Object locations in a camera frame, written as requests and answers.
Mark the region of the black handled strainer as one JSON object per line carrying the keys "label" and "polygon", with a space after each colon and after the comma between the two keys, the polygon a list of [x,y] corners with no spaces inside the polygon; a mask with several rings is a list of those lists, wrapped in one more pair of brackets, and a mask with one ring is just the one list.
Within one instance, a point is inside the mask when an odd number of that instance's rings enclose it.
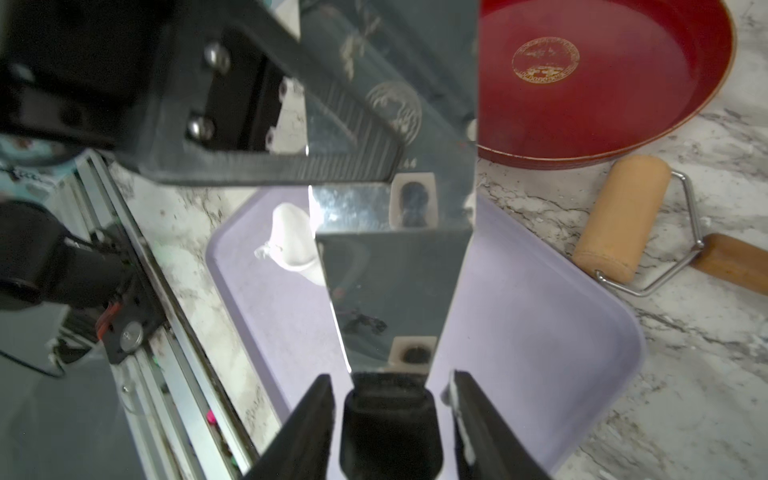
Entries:
{"label": "black handled strainer", "polygon": [[310,219],[352,386],[348,479],[434,479],[426,382],[475,230],[475,1],[304,1]]}

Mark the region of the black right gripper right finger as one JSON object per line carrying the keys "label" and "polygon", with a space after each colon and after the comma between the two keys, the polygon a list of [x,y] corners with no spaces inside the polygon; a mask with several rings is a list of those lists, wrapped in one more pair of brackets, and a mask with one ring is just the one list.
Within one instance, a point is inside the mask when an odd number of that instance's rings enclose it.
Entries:
{"label": "black right gripper right finger", "polygon": [[460,479],[547,480],[474,379],[455,370],[448,385]]}

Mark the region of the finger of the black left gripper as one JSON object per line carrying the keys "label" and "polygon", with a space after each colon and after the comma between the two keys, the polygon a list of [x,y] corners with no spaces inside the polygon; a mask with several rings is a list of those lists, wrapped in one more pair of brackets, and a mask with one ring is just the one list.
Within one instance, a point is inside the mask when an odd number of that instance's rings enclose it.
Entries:
{"label": "finger of the black left gripper", "polygon": [[[306,151],[268,143],[285,80],[310,108]],[[271,17],[180,17],[127,119],[122,166],[171,185],[383,182],[403,146],[320,57]]]}

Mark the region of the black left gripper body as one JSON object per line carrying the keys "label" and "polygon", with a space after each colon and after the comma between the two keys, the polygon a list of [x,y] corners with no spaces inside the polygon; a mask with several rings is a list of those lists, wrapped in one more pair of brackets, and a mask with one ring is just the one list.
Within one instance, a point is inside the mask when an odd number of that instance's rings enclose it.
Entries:
{"label": "black left gripper body", "polygon": [[258,1],[5,1],[1,134],[152,180],[308,180],[266,146],[297,47]]}

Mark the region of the white dough piece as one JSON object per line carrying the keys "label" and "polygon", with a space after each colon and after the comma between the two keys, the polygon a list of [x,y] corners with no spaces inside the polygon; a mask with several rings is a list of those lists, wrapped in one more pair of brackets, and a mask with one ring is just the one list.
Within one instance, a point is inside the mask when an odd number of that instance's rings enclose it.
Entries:
{"label": "white dough piece", "polygon": [[301,275],[315,285],[325,285],[310,216],[292,203],[281,203],[273,210],[270,237],[254,251],[254,256],[271,259],[283,270]]}

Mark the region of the lavender silicone mat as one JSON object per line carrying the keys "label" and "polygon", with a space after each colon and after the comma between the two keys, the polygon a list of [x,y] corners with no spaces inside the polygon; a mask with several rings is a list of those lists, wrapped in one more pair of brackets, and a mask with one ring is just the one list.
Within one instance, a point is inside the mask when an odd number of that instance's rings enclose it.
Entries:
{"label": "lavender silicone mat", "polygon": [[[351,390],[326,291],[255,252],[273,210],[308,204],[304,188],[254,194],[210,239],[206,264],[280,420],[327,374],[337,404]],[[525,449],[557,470],[638,372],[635,315],[486,198],[428,388],[469,372]]]}

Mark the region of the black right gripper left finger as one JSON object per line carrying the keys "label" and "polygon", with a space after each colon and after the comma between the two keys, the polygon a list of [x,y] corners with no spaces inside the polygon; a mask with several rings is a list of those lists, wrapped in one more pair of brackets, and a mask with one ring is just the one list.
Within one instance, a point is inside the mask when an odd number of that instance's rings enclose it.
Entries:
{"label": "black right gripper left finger", "polygon": [[327,477],[335,399],[331,377],[318,375],[245,480]]}

